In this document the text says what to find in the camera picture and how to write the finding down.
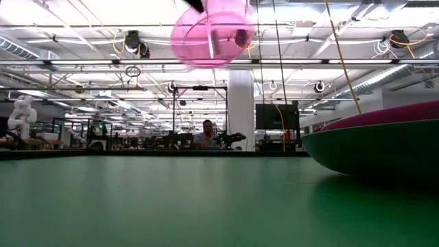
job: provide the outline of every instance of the desk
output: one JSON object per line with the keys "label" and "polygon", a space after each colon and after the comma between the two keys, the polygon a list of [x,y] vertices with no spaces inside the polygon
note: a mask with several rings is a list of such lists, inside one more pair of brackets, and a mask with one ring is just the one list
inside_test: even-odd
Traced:
{"label": "desk", "polygon": [[439,246],[439,198],[305,157],[0,162],[0,246]]}

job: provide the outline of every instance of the white robot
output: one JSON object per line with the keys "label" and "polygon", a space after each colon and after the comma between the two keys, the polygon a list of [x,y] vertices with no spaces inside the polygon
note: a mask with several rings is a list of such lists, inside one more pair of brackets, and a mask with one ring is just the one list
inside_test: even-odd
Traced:
{"label": "white robot", "polygon": [[9,129],[21,127],[20,138],[22,139],[29,138],[29,124],[36,122],[36,110],[30,106],[32,101],[34,101],[32,96],[20,96],[19,100],[14,102],[14,111],[8,119]]}

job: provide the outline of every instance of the screen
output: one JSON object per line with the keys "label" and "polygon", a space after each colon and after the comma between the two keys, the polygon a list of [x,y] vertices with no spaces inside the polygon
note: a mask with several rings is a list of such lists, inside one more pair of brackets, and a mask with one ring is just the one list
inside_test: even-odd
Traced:
{"label": "screen", "polygon": [[296,130],[298,128],[299,110],[297,106],[278,105],[282,113],[284,128],[282,128],[282,118],[276,106],[273,104],[256,105],[256,129],[257,130]]}

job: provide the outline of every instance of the man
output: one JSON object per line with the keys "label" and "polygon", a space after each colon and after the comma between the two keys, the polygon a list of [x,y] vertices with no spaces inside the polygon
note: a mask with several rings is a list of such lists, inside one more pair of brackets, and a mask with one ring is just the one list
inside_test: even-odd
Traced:
{"label": "man", "polygon": [[205,120],[203,122],[203,133],[193,137],[193,146],[199,150],[216,148],[217,142],[213,138],[215,138],[215,133],[213,132],[212,121]]}

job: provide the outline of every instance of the pink object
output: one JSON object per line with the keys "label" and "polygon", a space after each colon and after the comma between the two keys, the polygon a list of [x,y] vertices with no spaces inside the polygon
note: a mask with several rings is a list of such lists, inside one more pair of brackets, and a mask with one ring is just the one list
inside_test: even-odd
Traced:
{"label": "pink object", "polygon": [[330,123],[320,131],[428,119],[439,119],[439,100],[363,113]]}
{"label": "pink object", "polygon": [[[207,12],[199,13],[189,8],[177,21],[171,33],[171,48],[181,61],[192,67],[217,68],[235,59],[250,44],[253,25],[246,19],[252,8],[240,0],[208,0]],[[237,30],[247,35],[238,46]],[[209,35],[212,47],[209,47]]]}

